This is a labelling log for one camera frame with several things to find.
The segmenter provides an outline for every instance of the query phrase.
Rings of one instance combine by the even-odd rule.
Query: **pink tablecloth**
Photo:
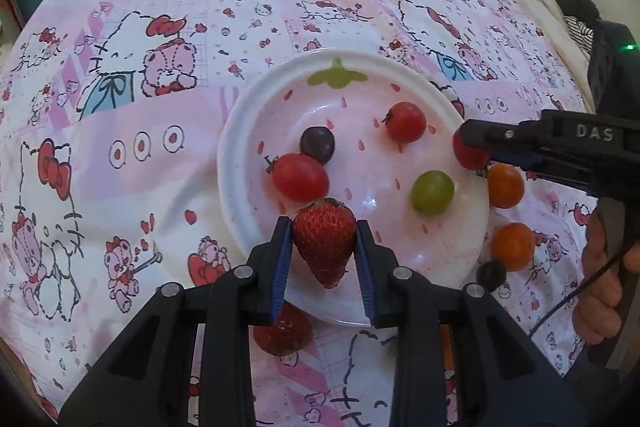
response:
[[[465,118],[583,110],[514,0],[45,0],[0,77],[0,335],[52,413],[162,282],[212,282],[240,262],[220,215],[218,137],[244,86],[321,46],[398,60]],[[529,330],[581,277],[593,201],[526,185],[488,235],[506,220],[536,231],[532,264],[495,293]],[[536,336],[560,373],[581,347],[571,306]],[[291,357],[252,346],[258,419],[386,425],[394,332],[314,325]]]

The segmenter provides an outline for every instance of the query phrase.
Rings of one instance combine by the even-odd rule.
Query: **black cable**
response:
[[[560,308],[562,308],[565,304],[567,304],[567,302],[571,301],[572,299],[580,295],[589,286],[591,286],[594,282],[596,282],[596,280],[598,280],[604,272],[606,272],[609,268],[611,268],[615,263],[620,261],[625,256],[626,252],[629,249],[630,247],[624,246],[617,254],[615,254],[611,259],[609,259],[602,268],[600,268],[596,273],[594,273],[588,279],[585,279],[584,281],[582,281],[582,284],[580,284],[580,286],[578,286],[574,291],[569,293],[569,295],[567,295],[564,299],[558,302],[558,304],[556,304],[553,308],[551,308],[551,310],[544,317],[542,317],[536,323],[536,325],[533,326],[533,328],[531,328],[531,331],[529,331],[529,338],[533,337],[533,335],[536,334],[536,332],[540,329],[540,326],[542,326],[542,324],[548,321],[551,315],[556,313]]]

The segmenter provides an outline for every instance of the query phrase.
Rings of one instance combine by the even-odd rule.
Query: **red strawberry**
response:
[[[276,357],[285,357],[304,349],[313,338],[309,319],[294,305],[282,303],[282,312],[273,326],[254,327],[254,340],[260,349]]]
[[[324,198],[298,211],[292,237],[316,280],[335,288],[355,247],[356,218],[340,201]]]

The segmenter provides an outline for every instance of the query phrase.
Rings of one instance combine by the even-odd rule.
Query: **human hand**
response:
[[[598,219],[598,214],[594,212],[587,224],[587,245],[582,251],[585,279],[596,273],[609,260],[605,250],[606,244],[604,226]],[[626,253],[623,264],[629,272],[640,273],[640,242]],[[591,345],[601,343],[604,338],[615,337],[622,325],[615,310],[620,299],[620,279],[609,269],[578,296],[578,305],[574,310],[575,332]]]

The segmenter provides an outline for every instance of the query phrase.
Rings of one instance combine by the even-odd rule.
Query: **screw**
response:
[[[394,269],[393,274],[396,279],[406,280],[410,279],[414,273],[406,266],[398,266]]]
[[[247,279],[247,277],[251,277],[253,274],[254,269],[246,264],[241,264],[234,270],[234,275],[238,277],[238,279]]]
[[[167,284],[162,285],[162,288],[160,288],[160,293],[165,297],[174,297],[175,295],[178,295],[179,291],[180,285],[175,282],[168,282]]]
[[[479,284],[471,283],[466,287],[466,293],[474,299],[479,299],[484,295],[484,288]]]

